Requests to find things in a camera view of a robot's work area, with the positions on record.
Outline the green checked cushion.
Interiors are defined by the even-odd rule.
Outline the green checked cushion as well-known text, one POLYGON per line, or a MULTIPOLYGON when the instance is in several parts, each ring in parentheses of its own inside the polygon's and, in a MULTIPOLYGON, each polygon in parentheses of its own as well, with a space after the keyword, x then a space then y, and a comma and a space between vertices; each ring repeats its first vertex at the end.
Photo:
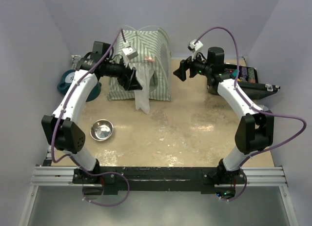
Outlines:
POLYGON ((157 73, 154 71, 153 75, 150 78, 150 84, 149 84, 149 92, 153 92, 154 90, 156 90, 158 86, 158 76, 157 73))

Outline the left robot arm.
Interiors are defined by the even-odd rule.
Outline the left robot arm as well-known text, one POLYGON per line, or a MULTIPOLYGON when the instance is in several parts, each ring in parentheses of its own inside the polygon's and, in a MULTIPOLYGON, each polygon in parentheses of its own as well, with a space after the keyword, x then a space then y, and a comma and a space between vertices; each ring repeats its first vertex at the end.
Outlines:
POLYGON ((101 77, 117 78, 118 83, 127 91, 141 90, 142 86, 136 77, 136 69, 130 67, 130 60, 136 58, 136 49, 125 41, 121 51, 120 63, 108 59, 112 47, 109 46, 102 57, 89 69, 79 69, 65 94, 62 102, 51 116, 43 116, 41 124, 51 151, 62 151, 76 165, 84 170, 84 178, 96 183, 101 178, 101 171, 95 168, 97 160, 85 145, 85 134, 78 127, 78 119, 92 89, 101 77))

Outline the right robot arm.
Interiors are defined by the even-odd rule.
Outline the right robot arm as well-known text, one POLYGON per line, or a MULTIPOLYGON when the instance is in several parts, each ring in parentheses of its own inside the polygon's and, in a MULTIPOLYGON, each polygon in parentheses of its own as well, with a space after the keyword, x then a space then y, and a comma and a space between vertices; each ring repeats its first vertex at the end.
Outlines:
POLYGON ((224 50, 220 47, 208 49, 206 59, 201 56, 188 57, 180 61, 179 68, 174 75, 180 80, 197 74, 207 78, 208 85, 217 91, 230 105, 239 119, 239 125, 234 137, 235 147, 219 162, 217 178, 227 184, 234 178, 245 159, 258 151, 263 151, 273 143, 274 118, 265 115, 263 109, 255 105, 252 100, 234 83, 231 73, 235 65, 224 62, 224 50))

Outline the steel pet bowl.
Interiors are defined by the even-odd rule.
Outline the steel pet bowl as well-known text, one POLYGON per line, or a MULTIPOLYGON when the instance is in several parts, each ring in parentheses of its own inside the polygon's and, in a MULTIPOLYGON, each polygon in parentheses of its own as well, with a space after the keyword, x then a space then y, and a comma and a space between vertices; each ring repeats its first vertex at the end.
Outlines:
POLYGON ((109 139, 114 131, 114 126, 109 120, 101 119, 93 123, 90 135, 95 141, 105 141, 109 139))

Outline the pink pompom toy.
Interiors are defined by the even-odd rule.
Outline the pink pompom toy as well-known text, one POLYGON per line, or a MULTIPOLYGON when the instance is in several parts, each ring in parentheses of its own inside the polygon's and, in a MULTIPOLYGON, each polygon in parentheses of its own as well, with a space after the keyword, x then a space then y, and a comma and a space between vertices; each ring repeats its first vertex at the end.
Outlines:
POLYGON ((151 56, 146 56, 144 58, 144 60, 147 61, 147 62, 155 62, 155 59, 153 57, 151 57, 151 56))

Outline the poker chips in case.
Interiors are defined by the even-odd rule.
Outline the poker chips in case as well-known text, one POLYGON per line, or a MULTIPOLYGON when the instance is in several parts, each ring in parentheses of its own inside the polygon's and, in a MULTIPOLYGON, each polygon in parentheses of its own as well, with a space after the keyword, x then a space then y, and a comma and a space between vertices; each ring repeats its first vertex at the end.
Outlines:
POLYGON ((238 81, 257 83, 256 70, 252 67, 240 67, 238 81))

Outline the black carrying case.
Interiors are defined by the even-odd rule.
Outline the black carrying case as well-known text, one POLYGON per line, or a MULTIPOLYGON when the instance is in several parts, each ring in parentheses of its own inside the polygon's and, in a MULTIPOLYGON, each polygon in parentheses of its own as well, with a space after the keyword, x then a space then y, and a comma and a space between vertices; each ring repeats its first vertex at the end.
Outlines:
POLYGON ((256 73, 257 83, 240 82, 238 85, 246 93, 246 95, 252 100, 260 100, 277 93, 280 90, 280 86, 273 84, 262 84, 258 82, 256 73))

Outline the white plastic tube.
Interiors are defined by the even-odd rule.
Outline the white plastic tube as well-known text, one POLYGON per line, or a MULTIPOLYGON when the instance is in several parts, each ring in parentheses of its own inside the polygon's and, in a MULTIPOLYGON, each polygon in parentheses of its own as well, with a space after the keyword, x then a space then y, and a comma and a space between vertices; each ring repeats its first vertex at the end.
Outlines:
POLYGON ((264 106, 264 105, 259 105, 259 107, 263 110, 263 111, 268 111, 269 109, 266 107, 266 106, 264 106))

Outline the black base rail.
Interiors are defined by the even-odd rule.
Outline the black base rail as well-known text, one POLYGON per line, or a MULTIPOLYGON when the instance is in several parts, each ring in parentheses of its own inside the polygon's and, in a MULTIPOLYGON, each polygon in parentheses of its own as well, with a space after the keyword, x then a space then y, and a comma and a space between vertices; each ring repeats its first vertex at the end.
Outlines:
POLYGON ((106 193, 118 191, 184 191, 214 194, 217 187, 244 184, 243 171, 227 172, 216 167, 98 166, 91 174, 74 169, 74 184, 98 185, 106 193))

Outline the aluminium frame rail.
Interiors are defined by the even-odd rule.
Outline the aluminium frame rail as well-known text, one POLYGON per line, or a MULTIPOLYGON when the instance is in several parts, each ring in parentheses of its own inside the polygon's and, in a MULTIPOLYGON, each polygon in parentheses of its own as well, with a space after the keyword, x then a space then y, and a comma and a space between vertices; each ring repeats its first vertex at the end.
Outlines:
POLYGON ((35 186, 69 186, 72 185, 73 166, 37 166, 31 178, 35 186))

